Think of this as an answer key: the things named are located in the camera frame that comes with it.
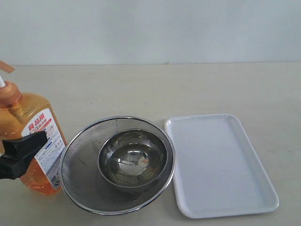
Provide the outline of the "small stainless steel bowl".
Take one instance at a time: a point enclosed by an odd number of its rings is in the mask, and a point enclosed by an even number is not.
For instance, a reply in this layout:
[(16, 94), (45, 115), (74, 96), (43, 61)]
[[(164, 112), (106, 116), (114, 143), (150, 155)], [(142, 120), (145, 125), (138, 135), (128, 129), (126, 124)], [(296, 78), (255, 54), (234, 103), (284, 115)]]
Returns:
[(169, 146), (158, 134), (144, 129), (126, 129), (112, 135), (98, 155), (104, 180), (130, 193), (155, 185), (171, 163)]

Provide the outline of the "steel mesh strainer basket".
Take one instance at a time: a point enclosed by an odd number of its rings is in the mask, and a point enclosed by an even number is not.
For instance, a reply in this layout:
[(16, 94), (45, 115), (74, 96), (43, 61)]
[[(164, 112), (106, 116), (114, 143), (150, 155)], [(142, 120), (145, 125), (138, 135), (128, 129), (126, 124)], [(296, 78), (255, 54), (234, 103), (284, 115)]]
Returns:
[[(130, 193), (109, 185), (98, 168), (98, 155), (107, 139), (126, 129), (154, 132), (169, 146), (172, 163), (162, 178), (146, 190)], [(59, 163), (59, 177), (66, 195), (82, 209), (100, 215), (120, 215), (139, 210), (168, 187), (176, 166), (176, 155), (168, 134), (143, 118), (112, 116), (96, 121), (82, 129), (64, 149)]]

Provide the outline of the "orange pump soap bottle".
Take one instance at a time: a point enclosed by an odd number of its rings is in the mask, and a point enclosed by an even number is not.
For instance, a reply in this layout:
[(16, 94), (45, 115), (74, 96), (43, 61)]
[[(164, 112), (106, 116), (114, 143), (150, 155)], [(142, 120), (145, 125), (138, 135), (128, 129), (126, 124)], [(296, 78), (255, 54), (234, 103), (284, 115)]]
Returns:
[(60, 189), (59, 158), (66, 141), (50, 102), (34, 93), (24, 93), (11, 81), (0, 80), (0, 156), (3, 140), (17, 139), (39, 131), (47, 134), (47, 143), (37, 152), (21, 182), (44, 195)]

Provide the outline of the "white rectangular plastic tray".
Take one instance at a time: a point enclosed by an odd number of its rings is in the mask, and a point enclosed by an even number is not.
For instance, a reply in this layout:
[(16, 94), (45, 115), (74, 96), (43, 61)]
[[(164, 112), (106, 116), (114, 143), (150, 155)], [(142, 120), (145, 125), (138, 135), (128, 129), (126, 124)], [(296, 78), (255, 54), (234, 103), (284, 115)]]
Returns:
[(279, 197), (240, 120), (228, 113), (171, 117), (174, 191), (188, 218), (273, 212)]

